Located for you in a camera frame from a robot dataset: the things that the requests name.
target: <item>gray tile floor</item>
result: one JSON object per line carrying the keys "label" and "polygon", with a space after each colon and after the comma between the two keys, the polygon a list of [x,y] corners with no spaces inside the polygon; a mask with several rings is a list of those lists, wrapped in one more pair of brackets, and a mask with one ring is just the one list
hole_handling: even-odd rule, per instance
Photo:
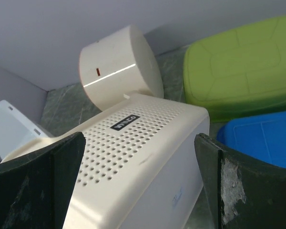
{"label": "gray tile floor", "polygon": [[[158,56],[164,98],[184,103],[183,60],[185,49]],[[59,136],[101,112],[86,96],[80,83],[48,93],[41,126]],[[215,138],[223,123],[211,124],[210,136]],[[212,229],[211,216],[204,191],[184,229]]]}

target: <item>blue lid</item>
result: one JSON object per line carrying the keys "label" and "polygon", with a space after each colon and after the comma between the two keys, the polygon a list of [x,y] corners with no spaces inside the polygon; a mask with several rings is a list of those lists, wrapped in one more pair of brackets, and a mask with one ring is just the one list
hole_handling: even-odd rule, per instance
{"label": "blue lid", "polygon": [[244,154],[286,168],[286,112],[239,118],[217,140]]}

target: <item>cylindrical container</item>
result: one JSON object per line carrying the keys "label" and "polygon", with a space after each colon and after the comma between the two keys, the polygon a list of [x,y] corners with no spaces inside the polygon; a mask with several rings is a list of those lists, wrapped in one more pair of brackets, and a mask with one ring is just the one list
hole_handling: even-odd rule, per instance
{"label": "cylindrical container", "polygon": [[83,48],[79,74],[88,97],[102,111],[134,91],[163,98],[154,54],[133,25]]}

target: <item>black object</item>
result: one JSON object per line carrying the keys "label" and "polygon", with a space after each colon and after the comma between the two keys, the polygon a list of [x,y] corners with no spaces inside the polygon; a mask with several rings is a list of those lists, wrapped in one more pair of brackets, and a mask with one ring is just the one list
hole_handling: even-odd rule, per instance
{"label": "black object", "polygon": [[216,229],[286,229],[286,169],[204,134],[195,151]]}
{"label": "black object", "polygon": [[75,133],[0,164],[0,229],[61,229],[86,140]]}

